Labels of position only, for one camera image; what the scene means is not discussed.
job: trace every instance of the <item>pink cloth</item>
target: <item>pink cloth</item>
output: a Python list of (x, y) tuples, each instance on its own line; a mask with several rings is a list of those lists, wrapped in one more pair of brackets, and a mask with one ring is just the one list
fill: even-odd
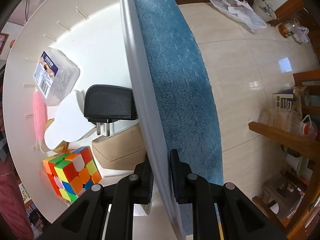
[(4, 163), (0, 161), (0, 212), (18, 239), (32, 240), (33, 231), (13, 169), (13, 161), (8, 154)]

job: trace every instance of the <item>product label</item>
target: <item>product label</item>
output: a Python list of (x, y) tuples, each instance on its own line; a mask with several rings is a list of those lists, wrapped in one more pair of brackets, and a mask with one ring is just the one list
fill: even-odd
[(47, 99), (48, 97), (53, 79), (56, 76), (57, 72), (57, 66), (52, 62), (52, 60), (44, 51), (33, 76), (45, 99)]
[(272, 104), (275, 108), (292, 109), (294, 89), (287, 89), (277, 94), (272, 94)]
[(286, 36), (286, 37), (290, 37), (290, 36), (292, 36), (292, 35), (294, 35), (293, 32), (288, 32), (285, 36)]

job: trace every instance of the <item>rubik's cube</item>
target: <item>rubik's cube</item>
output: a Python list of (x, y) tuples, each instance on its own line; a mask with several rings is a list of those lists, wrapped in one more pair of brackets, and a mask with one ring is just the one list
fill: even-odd
[(72, 202), (101, 180), (89, 147), (48, 157), (43, 166), (56, 194)]

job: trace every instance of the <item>white floor tile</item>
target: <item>white floor tile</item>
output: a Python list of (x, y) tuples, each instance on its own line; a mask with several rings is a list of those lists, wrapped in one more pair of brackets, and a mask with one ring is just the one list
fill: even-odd
[(222, 150), (257, 136), (248, 122), (267, 106), (262, 79), (246, 40), (199, 44), (212, 85), (220, 124)]
[(239, 23), (240, 30), (246, 39), (256, 40), (272, 40), (295, 43), (292, 37), (284, 38), (279, 33), (278, 27), (272, 27), (267, 24), (267, 27), (262, 30), (251, 30), (247, 25)]
[(280, 144), (262, 135), (223, 152), (224, 181), (233, 182), (250, 199), (262, 193), (263, 183), (285, 168)]
[(248, 129), (272, 93), (294, 85), (293, 73), (317, 69), (309, 44), (283, 38), (277, 27), (251, 31), (208, 4), (180, 5), (204, 60), (217, 107), (225, 182), (249, 198), (286, 166), (280, 144)]
[(211, 4), (179, 5), (198, 44), (210, 41), (244, 39), (239, 25), (215, 9)]

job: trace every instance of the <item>blue towel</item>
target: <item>blue towel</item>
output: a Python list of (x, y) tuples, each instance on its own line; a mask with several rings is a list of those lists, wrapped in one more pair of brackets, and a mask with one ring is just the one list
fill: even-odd
[[(221, 135), (195, 38), (174, 0), (134, 0), (168, 147), (209, 182), (223, 184)], [(180, 205), (187, 235), (190, 205)]]

